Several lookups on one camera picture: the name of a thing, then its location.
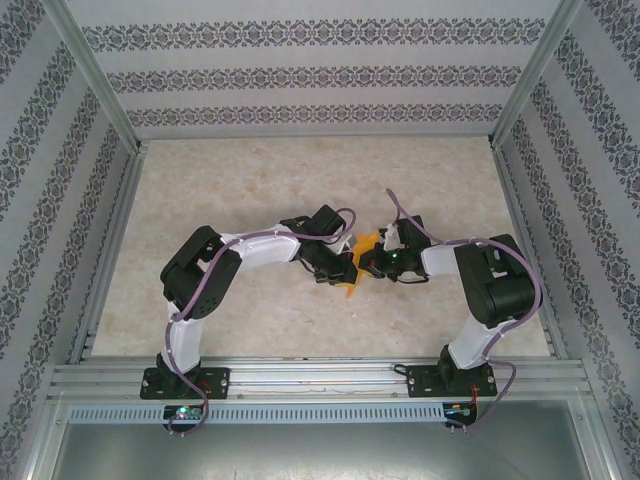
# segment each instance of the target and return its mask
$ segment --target orange object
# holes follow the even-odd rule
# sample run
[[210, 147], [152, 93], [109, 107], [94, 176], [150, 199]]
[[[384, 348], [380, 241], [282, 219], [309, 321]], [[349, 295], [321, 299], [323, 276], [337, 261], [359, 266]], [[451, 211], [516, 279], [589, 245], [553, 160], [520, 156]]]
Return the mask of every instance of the orange object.
[[[351, 251], [353, 252], [353, 263], [356, 267], [358, 267], [362, 254], [368, 252], [369, 250], [373, 250], [373, 247], [378, 241], [378, 232], [372, 233], [371, 235], [356, 235], [356, 239], [358, 240], [358, 242], [355, 244]], [[355, 285], [350, 286], [347, 290], [347, 298], [350, 298], [351, 295], [353, 295], [353, 292], [356, 291], [356, 287], [360, 283], [360, 278], [362, 277], [363, 273], [367, 272], [358, 268], [356, 283]]]

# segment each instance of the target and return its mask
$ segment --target aluminum frame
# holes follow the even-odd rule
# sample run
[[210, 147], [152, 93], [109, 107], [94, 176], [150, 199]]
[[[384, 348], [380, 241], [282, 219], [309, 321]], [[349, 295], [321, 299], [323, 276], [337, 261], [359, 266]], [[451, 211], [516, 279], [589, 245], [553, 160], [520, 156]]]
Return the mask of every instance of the aluminum frame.
[[[502, 186], [502, 190], [504, 192], [504, 198], [507, 202], [507, 209], [509, 210], [509, 215], [511, 216], [511, 223], [513, 224], [513, 228], [516, 233], [516, 238], [518, 240], [518, 244], [522, 246], [525, 256], [531, 263], [531, 266], [538, 274], [539, 278], [542, 278], [540, 274], [540, 267], [538, 266], [538, 262], [536, 260], [536, 253], [533, 248], [533, 244], [531, 243], [531, 239], [527, 234], [527, 230], [525, 228], [525, 220], [522, 212], [517, 207], [515, 203], [515, 190], [513, 189], [513, 184], [509, 179], [509, 175], [507, 173], [507, 167], [504, 162], [504, 157], [502, 155], [502, 150], [499, 147], [492, 146], [493, 153], [493, 161], [496, 165], [496, 170], [498, 172], [498, 179], [500, 180], [500, 185]], [[538, 309], [538, 316], [540, 317], [540, 322], [542, 323], [542, 327], [545, 330], [545, 338], [547, 339], [547, 344], [549, 345], [549, 350], [551, 354], [559, 359], [568, 359], [569, 354], [567, 353], [567, 349], [565, 347], [564, 342], [562, 341], [562, 334], [560, 333], [560, 327], [558, 326], [558, 320], [556, 319], [553, 308], [549, 303], [549, 292], [545, 291], [545, 286], [542, 285], [543, 288], [543, 301], [542, 305]]]
[[[620, 477], [611, 446], [593, 399], [582, 361], [549, 357], [513, 358], [518, 376], [504, 401], [566, 401], [576, 435], [592, 479]], [[386, 404], [424, 405], [468, 400], [468, 398], [415, 398], [408, 396], [405, 378], [393, 371], [402, 364], [433, 364], [435, 358], [386, 359], [203, 359], [207, 367], [227, 366], [232, 374], [229, 398], [211, 401], [216, 405], [293, 405], [293, 404]], [[24, 480], [50, 479], [74, 406], [119, 405], [134, 409], [140, 405], [179, 404], [180, 401], [141, 400], [138, 396], [145, 368], [154, 365], [152, 357], [97, 357], [79, 365], [55, 368], [42, 420], [27, 459]], [[498, 388], [503, 388], [509, 368], [494, 369]], [[491, 398], [480, 398], [481, 403]]]
[[89, 294], [87, 308], [85, 310], [86, 313], [80, 322], [77, 340], [73, 345], [69, 358], [70, 363], [78, 363], [84, 358], [85, 354], [90, 353], [91, 350], [85, 350], [87, 344], [93, 346], [93, 340], [95, 340], [98, 323], [102, 316], [104, 304], [107, 301], [109, 285], [111, 284], [111, 279], [113, 278], [113, 273], [116, 268], [118, 254], [120, 253], [120, 247], [124, 240], [124, 233], [129, 215], [131, 214], [131, 208], [133, 207], [133, 201], [135, 200], [136, 190], [138, 189], [138, 183], [140, 182], [142, 167], [144, 166], [148, 149], [148, 142], [137, 147], [135, 157], [126, 174], [124, 187], [116, 206], [113, 226], [109, 229], [108, 236], [105, 240], [105, 254], [98, 264], [96, 273], [97, 281]]
[[67, 2], [64, 0], [43, 0], [42, 6], [62, 36], [67, 48], [71, 51], [82, 73], [87, 78], [89, 85], [100, 101], [100, 105], [107, 112], [107, 116], [118, 132], [120, 140], [126, 146], [127, 152], [135, 151], [140, 144], [140, 139], [138, 139], [131, 120], [129, 120], [120, 104], [118, 96], [100, 67], [93, 50], [91, 50], [89, 42], [82, 33], [82, 29], [73, 18]]
[[529, 99], [531, 90], [538, 83], [544, 67], [553, 56], [553, 52], [582, 4], [582, 0], [560, 0], [489, 136], [492, 147], [500, 145], [509, 134], [509, 130], [518, 119], [522, 107]]

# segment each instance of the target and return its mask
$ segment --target perforated metal strip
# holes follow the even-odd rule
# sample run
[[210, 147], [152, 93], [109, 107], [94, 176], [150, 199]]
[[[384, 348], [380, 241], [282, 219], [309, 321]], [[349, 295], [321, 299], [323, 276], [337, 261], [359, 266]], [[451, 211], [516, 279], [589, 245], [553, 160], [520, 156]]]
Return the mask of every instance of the perforated metal strip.
[[[162, 422], [164, 406], [73, 407], [70, 424], [153, 424]], [[301, 423], [411, 423], [442, 422], [442, 403], [363, 403], [347, 405], [217, 405], [207, 423], [301, 424]]]

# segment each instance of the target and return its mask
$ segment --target marble floor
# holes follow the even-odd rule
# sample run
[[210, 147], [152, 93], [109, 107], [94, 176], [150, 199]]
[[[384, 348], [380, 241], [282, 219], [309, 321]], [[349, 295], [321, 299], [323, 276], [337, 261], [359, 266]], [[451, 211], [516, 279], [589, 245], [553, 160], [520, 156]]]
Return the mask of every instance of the marble floor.
[[[100, 321], [94, 355], [155, 355], [166, 323], [160, 271], [201, 225], [240, 233], [358, 213], [356, 233], [395, 217], [385, 194], [444, 239], [513, 234], [486, 138], [326, 137], [153, 141]], [[204, 330], [203, 355], [437, 356], [468, 316], [460, 280], [364, 278], [353, 296], [295, 263], [239, 274]], [[548, 355], [539, 319], [496, 355]]]

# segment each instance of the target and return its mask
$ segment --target patterned wall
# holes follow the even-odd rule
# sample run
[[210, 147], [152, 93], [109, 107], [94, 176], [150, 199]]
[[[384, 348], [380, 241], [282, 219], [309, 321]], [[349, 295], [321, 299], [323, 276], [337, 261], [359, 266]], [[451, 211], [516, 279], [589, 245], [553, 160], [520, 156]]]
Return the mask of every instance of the patterned wall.
[[129, 163], [37, 0], [0, 1], [0, 479], [84, 311]]
[[640, 13], [586, 1], [503, 154], [564, 340], [640, 478]]
[[71, 0], [138, 136], [488, 134], [558, 0]]

